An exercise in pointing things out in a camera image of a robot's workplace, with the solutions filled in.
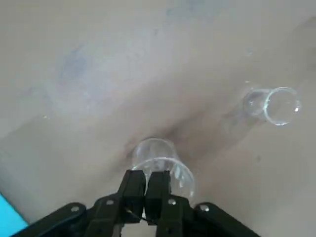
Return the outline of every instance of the screw head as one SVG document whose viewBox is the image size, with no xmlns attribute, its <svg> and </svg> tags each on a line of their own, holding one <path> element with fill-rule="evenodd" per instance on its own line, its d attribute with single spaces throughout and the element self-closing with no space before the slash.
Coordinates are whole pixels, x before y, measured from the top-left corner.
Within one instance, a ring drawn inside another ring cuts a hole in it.
<svg viewBox="0 0 316 237">
<path fill-rule="evenodd" d="M 209 207 L 208 207 L 207 205 L 201 205 L 201 206 L 199 206 L 199 207 L 200 207 L 200 209 L 201 209 L 202 211 L 206 211 L 206 212 L 209 211 Z"/>
<path fill-rule="evenodd" d="M 169 199 L 168 204 L 175 205 L 175 204 L 177 204 L 177 202 L 174 199 Z"/>
<path fill-rule="evenodd" d="M 71 208 L 71 211 L 72 211 L 72 212 L 79 211 L 79 207 L 78 207 L 78 206 L 73 206 L 73 207 Z"/>
<path fill-rule="evenodd" d="M 113 200 L 107 200 L 106 205 L 113 205 L 114 201 Z"/>
</svg>

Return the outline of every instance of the blue object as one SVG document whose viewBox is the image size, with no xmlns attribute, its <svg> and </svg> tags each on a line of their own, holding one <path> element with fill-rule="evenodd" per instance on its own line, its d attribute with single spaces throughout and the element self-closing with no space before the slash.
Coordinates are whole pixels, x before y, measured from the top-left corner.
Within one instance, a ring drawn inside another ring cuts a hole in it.
<svg viewBox="0 0 316 237">
<path fill-rule="evenodd" d="M 8 237 L 27 227 L 27 223 L 0 195 L 0 237 Z"/>
</svg>

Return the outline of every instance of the clear plastic cup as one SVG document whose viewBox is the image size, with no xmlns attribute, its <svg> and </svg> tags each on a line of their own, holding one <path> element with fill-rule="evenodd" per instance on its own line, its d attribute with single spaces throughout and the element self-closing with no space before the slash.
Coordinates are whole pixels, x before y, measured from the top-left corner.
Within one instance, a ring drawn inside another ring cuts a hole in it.
<svg viewBox="0 0 316 237">
<path fill-rule="evenodd" d="M 154 171 L 170 171 L 171 193 L 193 200 L 195 180 L 191 171 L 180 161 L 174 145 L 159 138 L 149 138 L 133 151 L 132 170 L 142 170 L 148 180 Z"/>
<path fill-rule="evenodd" d="M 302 106 L 294 89 L 278 87 L 251 90 L 244 98 L 243 107 L 253 117 L 283 126 L 294 119 Z"/>
</svg>

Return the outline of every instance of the robotic arm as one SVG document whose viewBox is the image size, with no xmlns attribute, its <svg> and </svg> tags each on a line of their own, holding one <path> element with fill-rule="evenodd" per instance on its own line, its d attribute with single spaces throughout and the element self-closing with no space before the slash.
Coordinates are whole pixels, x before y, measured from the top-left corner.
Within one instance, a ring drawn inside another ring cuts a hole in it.
<svg viewBox="0 0 316 237">
<path fill-rule="evenodd" d="M 125 224 L 143 219 L 157 226 L 156 237 L 259 237 L 214 204 L 191 208 L 186 198 L 172 195 L 169 171 L 153 172 L 145 190 L 143 171 L 127 170 L 117 193 L 91 209 L 69 203 L 13 236 L 120 237 Z"/>
</svg>

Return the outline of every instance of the cup rim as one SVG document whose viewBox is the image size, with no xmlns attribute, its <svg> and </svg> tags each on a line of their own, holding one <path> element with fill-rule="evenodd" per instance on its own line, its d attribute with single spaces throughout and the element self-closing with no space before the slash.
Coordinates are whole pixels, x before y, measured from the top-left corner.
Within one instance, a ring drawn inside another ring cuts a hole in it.
<svg viewBox="0 0 316 237">
<path fill-rule="evenodd" d="M 279 92 L 279 91 L 286 91 L 286 92 L 289 92 L 290 94 L 292 94 L 293 96 L 297 97 L 297 92 L 296 92 L 296 90 L 294 90 L 293 88 L 290 88 L 290 87 L 285 87 L 285 86 L 283 86 L 283 87 L 277 87 L 277 88 L 275 88 L 275 89 L 272 89 L 272 90 L 269 92 L 269 94 L 268 94 L 268 96 L 267 96 L 267 98 L 266 98 L 266 100 L 265 100 L 265 103 L 264 103 L 264 106 L 263 106 L 263 112 L 264 112 L 264 115 L 265 115 L 266 119 L 267 119 L 270 123 L 272 123 L 272 124 L 274 124 L 274 125 L 276 125 L 276 126 L 284 126 L 284 125 L 287 125 L 288 123 L 290 123 L 291 120 L 288 120 L 288 121 L 278 121 L 278 120 L 272 119 L 272 118 L 269 116 L 269 113 L 268 113 L 268 107 L 269 107 L 269 100 L 270 100 L 270 97 L 271 97 L 273 94 L 275 94 L 275 93 L 277 93 L 277 92 Z M 297 108 L 298 108 L 298 111 L 299 111 L 299 110 L 301 109 L 301 104 L 300 104 L 300 101 L 299 101 L 298 99 L 296 100 L 296 104 L 298 105 Z"/>
</svg>

